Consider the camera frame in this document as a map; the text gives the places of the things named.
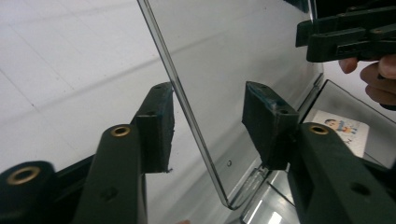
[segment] black plastic mount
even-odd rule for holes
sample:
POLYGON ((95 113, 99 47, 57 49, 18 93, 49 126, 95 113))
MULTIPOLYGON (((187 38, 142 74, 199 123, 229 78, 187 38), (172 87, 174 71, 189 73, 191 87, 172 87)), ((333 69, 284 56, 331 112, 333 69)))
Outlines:
POLYGON ((289 135, 296 131, 299 113, 271 88, 247 82, 242 123, 247 128, 262 166, 285 170, 289 135))
POLYGON ((131 124, 106 130, 96 154, 54 173, 31 161, 0 174, 0 223, 147 223, 146 173, 168 171, 172 85, 151 88, 131 124))
POLYGON ((243 123, 262 166, 290 164, 301 223, 396 223, 395 170, 362 162, 324 125, 298 124, 298 113, 269 87, 247 82, 243 123))
POLYGON ((297 25, 296 36, 296 47, 301 46, 308 46, 306 59, 312 63, 395 53, 396 6, 303 21, 297 25))

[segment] hand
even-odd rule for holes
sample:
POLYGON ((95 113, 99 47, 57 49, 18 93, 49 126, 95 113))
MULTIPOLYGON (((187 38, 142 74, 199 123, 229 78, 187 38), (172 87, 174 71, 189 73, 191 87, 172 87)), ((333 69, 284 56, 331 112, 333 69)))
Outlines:
MULTIPOLYGON (((353 72, 358 66, 356 58, 339 61, 345 74, 353 72)), ((361 70, 361 79, 368 85, 366 93, 382 105, 396 105, 396 54, 386 55, 377 63, 372 63, 361 70)))

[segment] transparent plastic panel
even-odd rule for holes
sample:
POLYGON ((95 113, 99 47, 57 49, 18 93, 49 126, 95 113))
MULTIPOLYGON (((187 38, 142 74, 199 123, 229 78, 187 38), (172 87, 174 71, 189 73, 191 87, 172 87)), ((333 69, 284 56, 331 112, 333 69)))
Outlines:
POLYGON ((261 161, 242 124, 246 81, 298 109, 320 73, 295 48, 307 1, 138 0, 222 202, 261 161))
MULTIPOLYGON (((396 123, 327 80, 311 111, 322 110, 370 127, 363 158, 390 168, 396 158, 396 123)), ((310 121, 311 114, 305 118, 310 121)), ((240 217, 243 223, 300 223, 285 171, 268 175, 240 217)))
POLYGON ((367 124, 369 134, 363 158, 390 168, 396 160, 396 123, 378 113, 330 80, 312 109, 326 111, 367 124))

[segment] mounting hole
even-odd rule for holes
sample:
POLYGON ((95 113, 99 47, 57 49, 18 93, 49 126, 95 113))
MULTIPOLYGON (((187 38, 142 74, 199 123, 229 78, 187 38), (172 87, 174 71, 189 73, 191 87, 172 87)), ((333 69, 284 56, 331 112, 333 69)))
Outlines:
POLYGON ((351 183, 350 184, 350 189, 352 189, 355 193, 361 194, 363 196, 368 196, 371 194, 370 190, 364 186, 363 184, 360 183, 351 183))
POLYGON ((20 185, 34 179, 40 173, 40 168, 36 166, 23 167, 17 171, 14 171, 8 178, 7 183, 9 185, 20 185))
POLYGON ((285 109, 281 109, 281 110, 279 110, 279 113, 281 113, 281 114, 289 114, 289 111, 287 111, 285 109))
POLYGON ((316 134, 328 134, 329 131, 323 127, 317 126, 317 125, 312 125, 311 127, 309 127, 309 131, 311 131, 312 133, 316 133, 316 134))
POLYGON ((131 132, 131 129, 129 127, 118 127, 113 130, 111 130, 111 135, 115 137, 123 137, 127 135, 128 133, 131 132))

